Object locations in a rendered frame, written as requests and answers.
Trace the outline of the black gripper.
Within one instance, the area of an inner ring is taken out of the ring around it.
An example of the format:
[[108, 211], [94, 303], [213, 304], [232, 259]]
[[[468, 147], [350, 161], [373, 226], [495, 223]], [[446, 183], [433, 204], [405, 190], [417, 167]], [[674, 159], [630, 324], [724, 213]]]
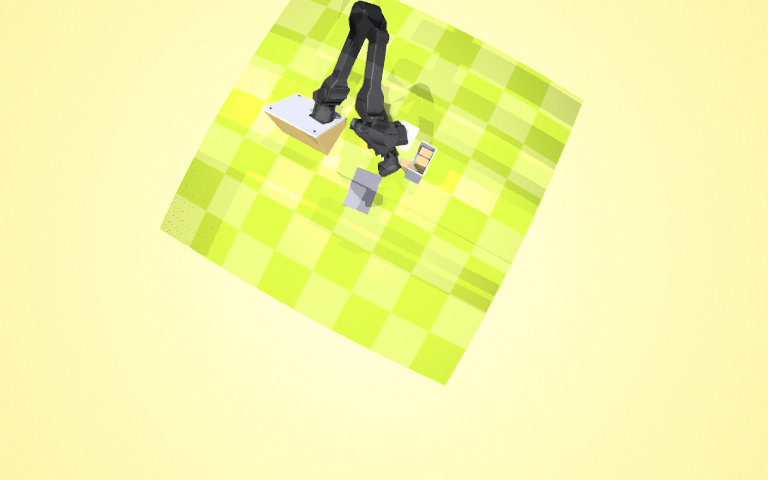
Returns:
[[402, 168], [399, 163], [400, 155], [396, 146], [394, 146], [394, 150], [390, 151], [388, 147], [376, 143], [366, 143], [366, 145], [368, 150], [371, 148], [374, 150], [375, 156], [381, 155], [382, 158], [384, 157], [384, 160], [378, 162], [378, 173], [381, 177], [385, 178]]

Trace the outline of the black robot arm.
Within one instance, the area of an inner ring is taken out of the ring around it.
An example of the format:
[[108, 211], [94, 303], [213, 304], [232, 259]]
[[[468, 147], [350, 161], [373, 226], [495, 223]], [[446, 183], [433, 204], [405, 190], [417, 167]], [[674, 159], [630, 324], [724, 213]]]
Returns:
[[309, 117], [323, 125], [334, 121], [335, 106], [347, 100], [350, 92], [347, 80], [367, 38], [363, 83], [354, 103], [361, 119], [353, 118], [349, 129], [355, 131], [365, 143], [376, 143], [392, 151], [394, 146], [408, 144], [408, 138], [404, 124], [399, 120], [389, 122], [384, 108], [381, 82], [389, 43], [387, 21], [380, 6], [359, 0], [352, 5], [348, 23], [350, 31], [332, 74], [313, 92], [315, 104]]

